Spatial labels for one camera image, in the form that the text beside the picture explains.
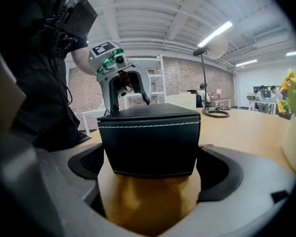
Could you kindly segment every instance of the white stitching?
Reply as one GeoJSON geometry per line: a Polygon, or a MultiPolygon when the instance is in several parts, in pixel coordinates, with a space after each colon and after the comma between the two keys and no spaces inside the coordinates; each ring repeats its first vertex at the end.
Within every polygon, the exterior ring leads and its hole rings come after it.
{"type": "Polygon", "coordinates": [[[185,125],[185,124],[198,124],[198,122],[186,122],[176,124],[156,124],[156,125],[140,125],[140,126],[99,126],[99,128],[142,128],[142,127],[157,127],[157,126],[169,126],[169,125],[185,125]]]}
{"type": "Polygon", "coordinates": [[[172,176],[172,175],[180,175],[180,174],[192,174],[192,172],[182,172],[182,173],[175,173],[175,174],[134,174],[134,173],[127,173],[122,171],[113,170],[114,173],[122,173],[122,174],[129,174],[129,175],[138,175],[138,176],[172,176]]]}

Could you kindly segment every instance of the box lid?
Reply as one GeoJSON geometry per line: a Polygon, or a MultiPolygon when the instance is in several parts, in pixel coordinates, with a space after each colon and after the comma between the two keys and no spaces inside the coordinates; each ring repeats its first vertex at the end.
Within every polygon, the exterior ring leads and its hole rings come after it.
{"type": "Polygon", "coordinates": [[[153,104],[149,106],[135,106],[117,113],[98,118],[99,121],[127,121],[146,119],[169,119],[176,117],[200,116],[192,111],[172,104],[153,104]]]}

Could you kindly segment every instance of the fluorescent light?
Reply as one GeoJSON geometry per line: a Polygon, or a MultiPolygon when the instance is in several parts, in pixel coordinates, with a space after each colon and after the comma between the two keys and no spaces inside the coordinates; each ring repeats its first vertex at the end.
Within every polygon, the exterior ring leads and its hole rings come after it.
{"type": "Polygon", "coordinates": [[[224,23],[222,26],[220,26],[216,31],[214,31],[212,34],[210,34],[206,39],[204,39],[197,46],[199,46],[199,47],[205,46],[213,37],[221,34],[224,31],[226,31],[231,26],[232,26],[232,24],[229,21],[227,23],[224,23]]]}
{"type": "Polygon", "coordinates": [[[292,55],[296,55],[296,52],[290,52],[286,54],[286,56],[292,56],[292,55]]]}
{"type": "Polygon", "coordinates": [[[250,63],[254,63],[254,62],[257,62],[258,60],[253,60],[253,61],[247,61],[247,62],[244,62],[244,63],[240,63],[240,64],[237,64],[236,67],[240,67],[242,65],[247,65],[247,64],[250,64],[250,63]]]}

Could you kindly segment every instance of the black leather box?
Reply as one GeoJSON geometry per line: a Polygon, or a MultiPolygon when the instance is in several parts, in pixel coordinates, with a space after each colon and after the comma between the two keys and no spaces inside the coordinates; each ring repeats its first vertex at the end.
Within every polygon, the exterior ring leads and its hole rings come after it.
{"type": "Polygon", "coordinates": [[[114,173],[147,178],[191,175],[200,113],[171,104],[137,106],[98,118],[114,173]]]}

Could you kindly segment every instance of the robotic arm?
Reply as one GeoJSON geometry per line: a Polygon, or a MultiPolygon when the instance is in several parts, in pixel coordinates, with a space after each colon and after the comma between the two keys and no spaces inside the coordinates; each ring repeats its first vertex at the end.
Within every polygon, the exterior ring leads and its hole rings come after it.
{"type": "Polygon", "coordinates": [[[90,49],[89,65],[100,83],[104,104],[109,113],[119,111],[118,97],[134,91],[150,104],[151,83],[145,68],[126,58],[121,46],[113,41],[90,49]]]}

